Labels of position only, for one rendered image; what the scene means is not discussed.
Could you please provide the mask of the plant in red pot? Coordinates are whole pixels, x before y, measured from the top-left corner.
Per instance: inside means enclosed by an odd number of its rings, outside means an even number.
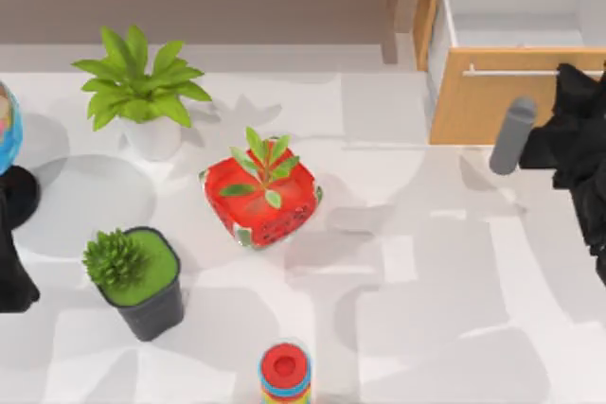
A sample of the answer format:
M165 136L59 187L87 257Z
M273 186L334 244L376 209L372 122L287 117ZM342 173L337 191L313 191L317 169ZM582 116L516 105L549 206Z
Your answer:
M262 138L245 130L248 149L199 173L206 200L241 246L264 249L299 229L315 213L324 192L290 149L288 135Z

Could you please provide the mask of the stack of coloured rings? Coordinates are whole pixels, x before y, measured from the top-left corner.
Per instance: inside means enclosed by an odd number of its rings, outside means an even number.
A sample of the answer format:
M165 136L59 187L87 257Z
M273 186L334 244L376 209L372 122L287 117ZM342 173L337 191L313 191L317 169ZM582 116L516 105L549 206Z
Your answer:
M276 343L258 367L260 404L311 404L312 364L296 343Z

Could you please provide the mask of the leafy plant in white pot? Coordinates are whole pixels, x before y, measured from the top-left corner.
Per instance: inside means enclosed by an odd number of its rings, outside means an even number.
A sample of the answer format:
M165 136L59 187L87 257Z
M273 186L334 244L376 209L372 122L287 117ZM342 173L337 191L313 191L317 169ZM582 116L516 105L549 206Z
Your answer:
M91 76L81 90L89 93L87 117L95 132L117 120L130 146L148 161L171 158L182 145L182 131L192 126L186 98L210 102L196 81L204 72L180 56L181 40L163 44L149 61L149 42L139 26L125 36L102 26L106 55L72 65Z

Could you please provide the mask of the pale wooden drawer front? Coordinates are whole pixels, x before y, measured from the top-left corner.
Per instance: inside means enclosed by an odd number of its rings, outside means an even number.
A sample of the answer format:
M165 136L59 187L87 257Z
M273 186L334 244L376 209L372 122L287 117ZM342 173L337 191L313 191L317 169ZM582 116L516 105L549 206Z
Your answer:
M488 145L517 97L532 98L536 123L545 123L554 104L559 64L570 63L596 78L606 63L606 47L435 46L427 63L436 98L430 143Z

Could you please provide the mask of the blue globe on black stand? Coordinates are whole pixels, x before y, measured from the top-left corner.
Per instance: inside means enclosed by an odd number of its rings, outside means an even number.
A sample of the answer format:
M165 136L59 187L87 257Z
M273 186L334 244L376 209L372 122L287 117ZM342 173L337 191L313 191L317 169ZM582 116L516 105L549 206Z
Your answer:
M23 139L18 101L0 81L0 220L10 230L20 227L34 214L41 198L38 179L26 168L14 164Z

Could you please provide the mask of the green plant in black pot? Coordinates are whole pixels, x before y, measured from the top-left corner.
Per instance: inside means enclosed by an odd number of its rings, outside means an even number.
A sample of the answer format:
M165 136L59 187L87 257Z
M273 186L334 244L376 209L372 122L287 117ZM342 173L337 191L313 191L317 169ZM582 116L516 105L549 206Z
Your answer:
M148 226L99 231L88 240L82 264L104 300L141 342L183 321L181 260L160 231Z

